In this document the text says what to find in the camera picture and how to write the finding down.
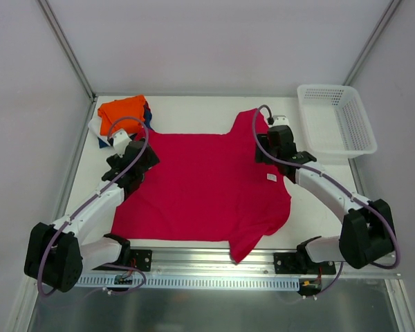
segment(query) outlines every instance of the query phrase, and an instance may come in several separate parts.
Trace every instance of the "folded clothing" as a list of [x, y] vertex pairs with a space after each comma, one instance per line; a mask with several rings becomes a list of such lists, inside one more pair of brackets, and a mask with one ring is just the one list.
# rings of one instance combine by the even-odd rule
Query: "folded clothing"
[[[113, 102], [102, 104], [98, 109], [98, 116], [102, 119], [100, 135], [106, 136], [112, 124], [124, 116], [133, 116], [144, 122], [145, 109], [149, 110], [149, 105], [143, 95], [137, 95], [122, 100], [114, 100]], [[124, 120], [114, 126], [113, 132], [120, 129], [124, 129], [130, 135], [138, 133], [142, 127], [141, 124], [135, 120]]]
[[[274, 165], [255, 162], [254, 112], [241, 112], [222, 135], [149, 131], [160, 162], [117, 207], [111, 232], [125, 239], [229, 241], [237, 263], [275, 233], [288, 220], [291, 197]], [[257, 131], [267, 130], [259, 114]]]
[[[151, 120], [152, 120], [152, 113], [151, 110], [145, 107], [145, 125], [148, 129], [151, 129]], [[104, 147], [110, 146], [107, 140], [106, 135], [100, 135], [100, 128], [102, 126], [102, 119], [99, 116], [94, 116], [88, 122], [88, 128], [91, 133], [93, 133], [98, 138], [98, 146], [100, 149]], [[129, 135], [129, 137], [133, 140], [136, 137], [136, 133]]]

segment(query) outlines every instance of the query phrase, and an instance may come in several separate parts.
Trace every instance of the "gray floor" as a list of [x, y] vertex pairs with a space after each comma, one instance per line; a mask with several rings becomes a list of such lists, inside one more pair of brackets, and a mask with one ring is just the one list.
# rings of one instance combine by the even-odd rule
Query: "gray floor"
[[398, 331], [382, 280], [340, 280], [317, 301], [255, 290], [140, 289], [108, 297], [74, 288], [37, 302], [29, 331]]

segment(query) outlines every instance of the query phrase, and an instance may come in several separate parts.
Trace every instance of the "black mounting bracket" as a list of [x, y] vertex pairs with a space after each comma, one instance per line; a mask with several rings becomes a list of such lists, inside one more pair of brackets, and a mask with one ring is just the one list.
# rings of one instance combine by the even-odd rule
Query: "black mounting bracket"
[[[129, 256], [126, 259], [126, 263], [121, 264], [123, 266], [137, 268], [143, 272], [150, 272], [152, 266], [152, 250], [148, 249], [131, 249]], [[123, 270], [121, 268], [108, 268], [106, 266], [98, 266], [94, 270], [99, 271], [118, 271]]]
[[[124, 150], [123, 157], [120, 157], [117, 154], [108, 157], [106, 162], [111, 166], [111, 169], [103, 175], [102, 181], [112, 181], [120, 172], [126, 169], [140, 153], [144, 144], [145, 141], [143, 139], [132, 140]], [[140, 187], [145, 179], [145, 173], [159, 162], [160, 160], [153, 149], [147, 145], [145, 152], [137, 163], [132, 166], [124, 176], [116, 181], [118, 187], [123, 188], [124, 190], [125, 200]]]
[[297, 246], [296, 252], [275, 252], [274, 269], [276, 275], [334, 275], [337, 273], [333, 261], [315, 263], [306, 251], [306, 244], [318, 239], [313, 237]]
[[[300, 165], [310, 161], [317, 161], [317, 158], [307, 151], [297, 151], [297, 145], [294, 143], [292, 130], [289, 126], [284, 124], [271, 127], [268, 130], [268, 133], [257, 134], [257, 139], [261, 146], [275, 158]], [[268, 158], [258, 147], [255, 147], [255, 162], [277, 166], [280, 174], [286, 176], [295, 183], [295, 172], [298, 167], [276, 163]]]
[[[389, 204], [378, 199], [370, 201], [369, 205], [386, 219], [395, 234]], [[365, 207], [349, 210], [344, 216], [338, 247], [344, 260], [353, 268], [362, 268], [394, 250], [391, 237], [380, 219]]]
[[[31, 230], [24, 272], [37, 279], [42, 257], [57, 230], [54, 225], [38, 223]], [[41, 280], [44, 284], [65, 293], [77, 283], [83, 264], [78, 240], [72, 232], [62, 232], [49, 250]]]
[[322, 261], [321, 263], [308, 262], [303, 266], [298, 259], [297, 252], [274, 253], [274, 269], [276, 275], [322, 275], [336, 274], [333, 261]]

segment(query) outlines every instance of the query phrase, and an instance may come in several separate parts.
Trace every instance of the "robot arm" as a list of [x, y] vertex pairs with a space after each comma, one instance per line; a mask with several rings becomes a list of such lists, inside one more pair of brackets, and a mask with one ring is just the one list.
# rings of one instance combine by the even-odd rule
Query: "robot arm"
[[106, 187], [140, 153], [143, 141], [131, 141], [124, 130], [113, 135], [113, 146], [117, 154], [107, 159], [111, 169], [86, 201], [95, 197], [75, 215], [65, 215], [51, 225], [37, 224], [30, 233], [24, 272], [37, 279], [42, 255], [54, 234], [65, 224], [46, 260], [42, 281], [62, 292], [69, 291], [82, 272], [107, 263], [126, 265], [131, 248], [129, 240], [114, 234], [102, 234], [102, 238], [83, 244], [89, 233], [103, 220], [112, 220], [117, 206], [136, 191], [145, 178], [145, 172], [159, 162], [151, 147], [146, 147], [138, 162], [129, 171]]
[[[322, 176], [325, 169], [315, 157], [306, 151], [297, 151], [288, 125], [271, 127], [267, 134], [259, 134], [257, 138], [271, 156], [291, 165], [276, 163], [258, 147], [255, 160], [258, 163], [276, 165], [281, 174], [311, 192], [342, 223], [339, 237], [316, 237], [298, 245], [297, 251], [303, 255], [300, 259], [303, 268], [300, 270], [307, 270], [308, 264], [313, 265], [323, 261], [346, 261], [354, 268], [362, 268], [394, 250], [391, 237], [382, 222], [354, 199], [379, 212], [394, 231], [391, 210], [386, 202], [371, 201], [356, 193], [352, 193], [352, 197], [345, 195]], [[321, 171], [321, 174], [312, 172], [311, 168]]]

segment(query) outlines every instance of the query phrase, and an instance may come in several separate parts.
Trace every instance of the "white wall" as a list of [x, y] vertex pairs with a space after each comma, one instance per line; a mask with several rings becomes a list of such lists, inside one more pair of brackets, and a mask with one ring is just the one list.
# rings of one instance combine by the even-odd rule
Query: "white wall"
[[97, 93], [341, 84], [389, 0], [50, 0]]
[[0, 0], [0, 331], [29, 232], [52, 218], [88, 103], [36, 1]]
[[415, 0], [403, 2], [354, 86], [378, 141], [357, 165], [368, 193], [392, 207], [415, 310]]

